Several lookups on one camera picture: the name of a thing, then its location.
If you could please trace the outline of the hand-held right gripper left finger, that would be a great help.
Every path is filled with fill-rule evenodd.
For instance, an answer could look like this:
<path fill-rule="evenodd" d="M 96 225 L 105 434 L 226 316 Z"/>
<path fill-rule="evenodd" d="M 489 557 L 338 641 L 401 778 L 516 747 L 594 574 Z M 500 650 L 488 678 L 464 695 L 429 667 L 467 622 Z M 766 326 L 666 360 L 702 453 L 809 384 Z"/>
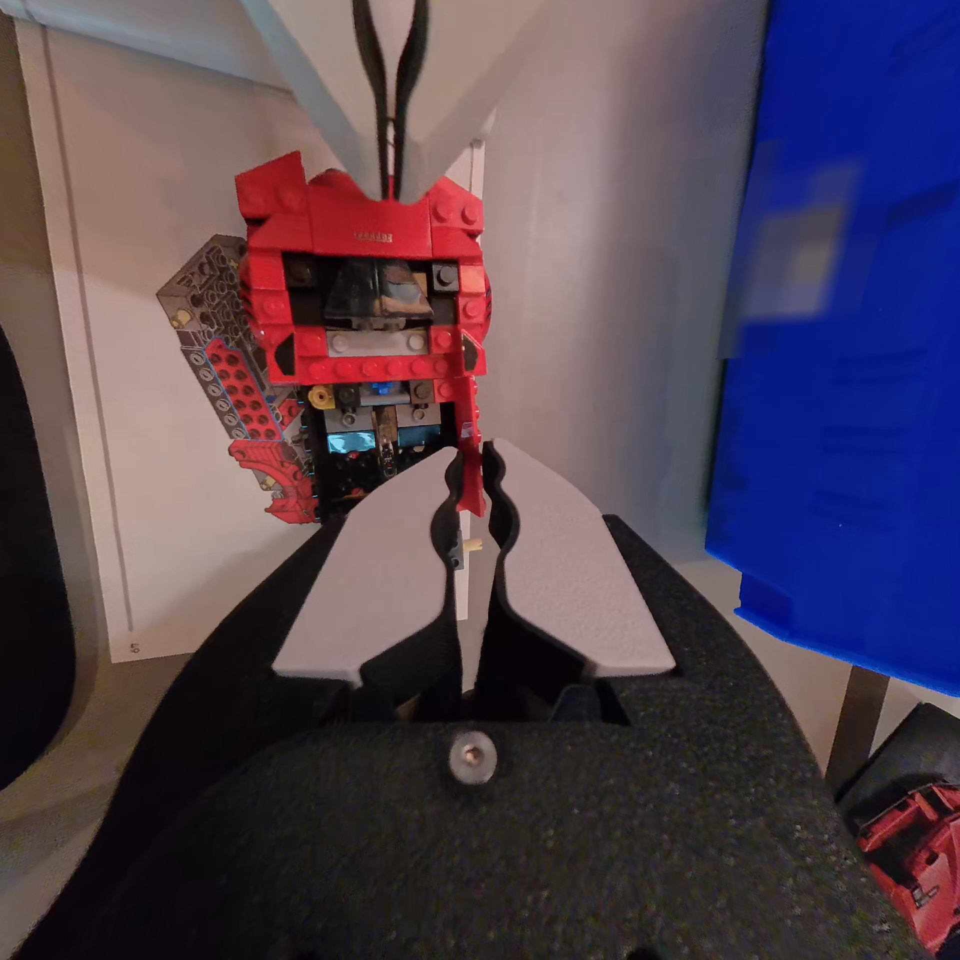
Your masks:
<path fill-rule="evenodd" d="M 462 457 L 443 447 L 346 517 L 273 671 L 361 682 L 361 667 L 451 613 Z"/>

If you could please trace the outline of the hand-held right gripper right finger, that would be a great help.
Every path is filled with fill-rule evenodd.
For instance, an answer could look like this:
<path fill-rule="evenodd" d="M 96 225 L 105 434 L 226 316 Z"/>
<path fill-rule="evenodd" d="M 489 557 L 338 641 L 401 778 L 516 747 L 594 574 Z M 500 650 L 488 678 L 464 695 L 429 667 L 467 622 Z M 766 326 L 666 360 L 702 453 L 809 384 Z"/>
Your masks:
<path fill-rule="evenodd" d="M 505 613 L 589 674 L 637 677 L 676 661 L 600 510 L 570 481 L 503 438 L 484 444 L 489 531 Z"/>

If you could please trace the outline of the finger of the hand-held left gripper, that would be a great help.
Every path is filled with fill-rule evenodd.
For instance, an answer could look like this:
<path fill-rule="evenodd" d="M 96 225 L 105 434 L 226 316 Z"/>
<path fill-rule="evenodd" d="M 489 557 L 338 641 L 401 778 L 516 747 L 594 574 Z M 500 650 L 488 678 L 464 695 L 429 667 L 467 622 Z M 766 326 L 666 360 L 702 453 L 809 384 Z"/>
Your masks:
<path fill-rule="evenodd" d="M 243 1 L 295 100 L 368 198 L 390 196 L 387 86 L 369 2 Z"/>
<path fill-rule="evenodd" d="M 548 19 L 544 1 L 417 2 L 399 72 L 399 190 L 427 191 L 474 139 Z"/>

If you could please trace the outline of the blue plastic bin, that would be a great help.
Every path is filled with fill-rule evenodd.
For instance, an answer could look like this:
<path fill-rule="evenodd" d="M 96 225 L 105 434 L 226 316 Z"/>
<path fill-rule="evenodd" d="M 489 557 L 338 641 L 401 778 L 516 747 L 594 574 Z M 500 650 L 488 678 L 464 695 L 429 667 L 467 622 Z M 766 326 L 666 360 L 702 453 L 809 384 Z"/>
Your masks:
<path fill-rule="evenodd" d="M 707 551 L 741 618 L 959 684 L 959 3 L 773 2 Z"/>

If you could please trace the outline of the red and black lego car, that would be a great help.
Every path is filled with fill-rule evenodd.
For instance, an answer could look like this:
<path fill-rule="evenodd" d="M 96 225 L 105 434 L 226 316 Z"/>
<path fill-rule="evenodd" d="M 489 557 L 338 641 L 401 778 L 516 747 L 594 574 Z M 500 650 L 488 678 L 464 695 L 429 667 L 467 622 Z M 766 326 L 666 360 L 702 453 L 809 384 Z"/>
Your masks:
<path fill-rule="evenodd" d="M 274 481 L 267 512 L 286 523 L 342 515 L 458 450 L 451 380 L 487 373 L 482 200 L 445 176 L 410 205 L 389 186 L 374 200 L 342 171 L 309 180 L 297 151 L 236 178 L 241 300 L 270 384 L 302 410 L 306 466 L 230 452 Z"/>

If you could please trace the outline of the red striped lego piece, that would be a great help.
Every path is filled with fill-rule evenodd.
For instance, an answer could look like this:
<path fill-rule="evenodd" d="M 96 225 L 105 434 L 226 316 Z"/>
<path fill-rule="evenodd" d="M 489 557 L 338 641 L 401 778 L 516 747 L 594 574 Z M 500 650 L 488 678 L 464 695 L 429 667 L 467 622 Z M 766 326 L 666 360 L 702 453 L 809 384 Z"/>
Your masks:
<path fill-rule="evenodd" d="M 451 380 L 451 386 L 457 447 L 462 454 L 462 495 L 458 509 L 483 518 L 486 514 L 483 441 L 478 422 L 475 378 L 473 375 L 457 376 Z"/>

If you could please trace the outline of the lego instruction booklet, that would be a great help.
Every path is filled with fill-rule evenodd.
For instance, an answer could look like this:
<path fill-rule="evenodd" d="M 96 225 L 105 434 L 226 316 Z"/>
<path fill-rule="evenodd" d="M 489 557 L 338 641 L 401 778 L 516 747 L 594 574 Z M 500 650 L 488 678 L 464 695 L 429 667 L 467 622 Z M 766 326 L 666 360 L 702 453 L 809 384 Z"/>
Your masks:
<path fill-rule="evenodd" d="M 16 36 L 109 651 L 188 653 L 318 526 L 266 512 L 157 292 L 243 234 L 236 174 L 296 148 L 308 175 L 339 163 L 277 89 L 34 22 Z"/>

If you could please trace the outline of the black quilted chair seat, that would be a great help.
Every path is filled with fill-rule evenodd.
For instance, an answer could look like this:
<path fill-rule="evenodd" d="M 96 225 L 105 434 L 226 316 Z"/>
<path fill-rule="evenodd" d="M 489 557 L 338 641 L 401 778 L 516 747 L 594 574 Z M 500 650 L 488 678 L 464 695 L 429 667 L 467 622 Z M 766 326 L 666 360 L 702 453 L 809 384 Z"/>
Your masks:
<path fill-rule="evenodd" d="M 76 681 L 74 632 L 42 462 L 1 335 L 1 787 L 46 750 Z"/>

